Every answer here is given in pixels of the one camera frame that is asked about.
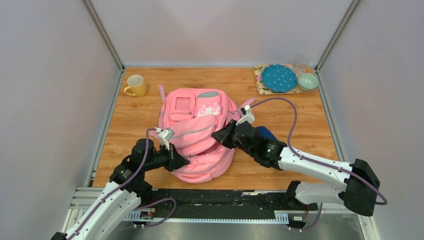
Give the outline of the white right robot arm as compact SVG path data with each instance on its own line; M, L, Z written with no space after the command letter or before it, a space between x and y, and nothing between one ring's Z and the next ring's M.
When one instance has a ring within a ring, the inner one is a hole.
M263 167L321 180L320 183L292 181L285 193L285 203L290 209L309 204L338 204L358 215L374 214L380 180L364 160L349 163L318 157L277 139L265 138L248 122L237 124L231 120L211 136L226 148L242 150Z

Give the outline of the blue glasses case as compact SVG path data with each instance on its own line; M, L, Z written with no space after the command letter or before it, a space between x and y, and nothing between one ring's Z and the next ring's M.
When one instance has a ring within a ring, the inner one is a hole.
M271 131L269 129L267 129L265 126L258 126L257 130L259 131L259 133L268 140L275 140L277 141L278 139L271 133Z

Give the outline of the pink student backpack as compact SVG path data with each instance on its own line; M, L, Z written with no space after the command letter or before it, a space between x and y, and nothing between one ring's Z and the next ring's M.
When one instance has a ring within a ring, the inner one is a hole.
M160 143L167 140L189 164L172 171L180 180L200 184L222 175L233 160L235 149L216 141L212 134L230 121L242 117L241 109L256 99L250 98L237 105L224 91L207 88L179 88L165 93L159 85L162 107L158 117L158 130L150 135Z

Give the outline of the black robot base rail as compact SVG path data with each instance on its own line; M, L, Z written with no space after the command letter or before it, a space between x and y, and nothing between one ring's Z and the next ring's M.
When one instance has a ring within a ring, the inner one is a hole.
M182 221L275 220L277 213L302 217L319 209L305 205L284 190L153 189L136 208L158 221L166 216Z

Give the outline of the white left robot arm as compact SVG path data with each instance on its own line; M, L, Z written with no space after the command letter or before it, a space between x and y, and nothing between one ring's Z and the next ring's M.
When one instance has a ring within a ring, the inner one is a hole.
M139 139L131 153L115 167L109 182L85 214L67 231L56 232L54 240L105 240L137 207L153 206L153 187L145 181L147 171L165 168L176 171L190 162L173 144L156 149L148 138Z

